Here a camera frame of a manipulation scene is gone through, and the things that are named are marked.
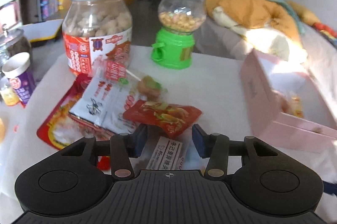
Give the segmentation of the white red noodle snack packet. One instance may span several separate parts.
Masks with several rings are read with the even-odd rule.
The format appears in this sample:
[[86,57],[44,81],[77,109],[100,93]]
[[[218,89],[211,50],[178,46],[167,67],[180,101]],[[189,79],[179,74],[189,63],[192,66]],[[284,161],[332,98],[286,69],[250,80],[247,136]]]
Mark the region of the white red noodle snack packet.
[[124,119],[123,114],[144,99],[146,96],[139,93],[133,80],[111,81],[94,76],[69,115],[104,131],[131,134],[137,124]]

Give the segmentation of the pink cardboard box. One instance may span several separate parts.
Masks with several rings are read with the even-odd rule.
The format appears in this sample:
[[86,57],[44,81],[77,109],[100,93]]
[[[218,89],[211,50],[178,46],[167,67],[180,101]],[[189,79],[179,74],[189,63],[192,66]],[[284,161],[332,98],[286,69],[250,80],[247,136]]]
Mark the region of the pink cardboard box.
[[253,49],[240,71],[251,132],[266,143],[319,153],[336,142],[336,121],[301,65]]

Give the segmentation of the light blue multipack packet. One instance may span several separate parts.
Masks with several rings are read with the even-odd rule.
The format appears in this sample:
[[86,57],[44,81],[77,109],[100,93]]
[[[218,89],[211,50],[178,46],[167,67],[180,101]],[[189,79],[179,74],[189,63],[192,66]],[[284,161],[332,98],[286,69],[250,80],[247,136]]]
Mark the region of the light blue multipack packet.
[[131,161],[136,172],[140,170],[200,170],[205,162],[199,157],[190,135],[177,140],[164,136],[151,136],[138,159]]

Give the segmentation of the orange and cream blanket pile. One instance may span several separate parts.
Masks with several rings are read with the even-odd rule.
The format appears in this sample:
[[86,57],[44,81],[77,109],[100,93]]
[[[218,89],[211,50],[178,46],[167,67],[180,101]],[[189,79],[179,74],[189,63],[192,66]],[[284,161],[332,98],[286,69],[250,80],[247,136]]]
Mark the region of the orange and cream blanket pile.
[[205,0],[208,16],[239,34],[252,47],[278,57],[306,57],[301,41],[305,25],[320,20],[292,0]]

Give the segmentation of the peanut jar with gold lid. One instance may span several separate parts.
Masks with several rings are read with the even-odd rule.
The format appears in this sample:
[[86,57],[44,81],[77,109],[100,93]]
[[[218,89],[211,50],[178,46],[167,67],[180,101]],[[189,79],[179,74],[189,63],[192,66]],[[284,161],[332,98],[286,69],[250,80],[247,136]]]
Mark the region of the peanut jar with gold lid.
[[98,58],[130,63],[132,16],[124,0],[71,0],[62,34],[76,75],[89,74]]

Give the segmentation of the purple white paper cup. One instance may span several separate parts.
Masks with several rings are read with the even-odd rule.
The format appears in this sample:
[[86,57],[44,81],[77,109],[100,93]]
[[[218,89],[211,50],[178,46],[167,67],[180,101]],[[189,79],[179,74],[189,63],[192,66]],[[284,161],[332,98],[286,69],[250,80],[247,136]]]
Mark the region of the purple white paper cup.
[[2,66],[2,72],[9,80],[9,84],[21,103],[26,106],[36,88],[31,69],[30,54],[21,52],[12,56]]

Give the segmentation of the red chicken snack pouch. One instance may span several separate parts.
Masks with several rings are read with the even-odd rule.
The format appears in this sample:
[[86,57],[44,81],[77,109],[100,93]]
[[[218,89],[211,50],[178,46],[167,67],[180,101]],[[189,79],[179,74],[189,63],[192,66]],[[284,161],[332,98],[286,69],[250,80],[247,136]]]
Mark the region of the red chicken snack pouch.
[[95,136],[98,141],[110,139],[112,132],[99,129],[69,115],[70,109],[82,97],[90,81],[91,78],[85,74],[76,77],[72,86],[37,129],[39,139],[58,150],[86,136]]

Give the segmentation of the green gumball candy dispenser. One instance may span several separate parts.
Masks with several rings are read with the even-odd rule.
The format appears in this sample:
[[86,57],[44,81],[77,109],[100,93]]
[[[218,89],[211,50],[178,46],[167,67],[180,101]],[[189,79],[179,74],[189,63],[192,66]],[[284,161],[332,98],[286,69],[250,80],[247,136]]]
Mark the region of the green gumball candy dispenser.
[[205,22],[201,0],[161,0],[158,19],[162,27],[152,44],[151,59],[166,68],[185,69],[192,63],[194,32]]

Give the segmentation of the small red snack packet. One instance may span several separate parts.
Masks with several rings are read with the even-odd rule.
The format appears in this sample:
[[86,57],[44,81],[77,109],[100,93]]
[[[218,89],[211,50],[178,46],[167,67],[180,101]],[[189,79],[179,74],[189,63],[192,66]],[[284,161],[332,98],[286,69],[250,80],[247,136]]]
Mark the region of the small red snack packet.
[[138,100],[123,113],[123,118],[160,127],[170,139],[175,139],[197,121],[201,114],[201,110],[189,105]]

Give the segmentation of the glass jar with dark contents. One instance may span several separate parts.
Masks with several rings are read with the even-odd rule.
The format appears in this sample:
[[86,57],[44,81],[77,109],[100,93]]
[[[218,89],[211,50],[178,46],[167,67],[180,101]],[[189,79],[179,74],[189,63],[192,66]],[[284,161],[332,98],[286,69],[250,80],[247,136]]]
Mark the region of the glass jar with dark contents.
[[21,52],[29,53],[30,60],[33,61],[32,47],[25,37],[24,30],[5,30],[1,34],[0,65],[3,66],[12,56]]

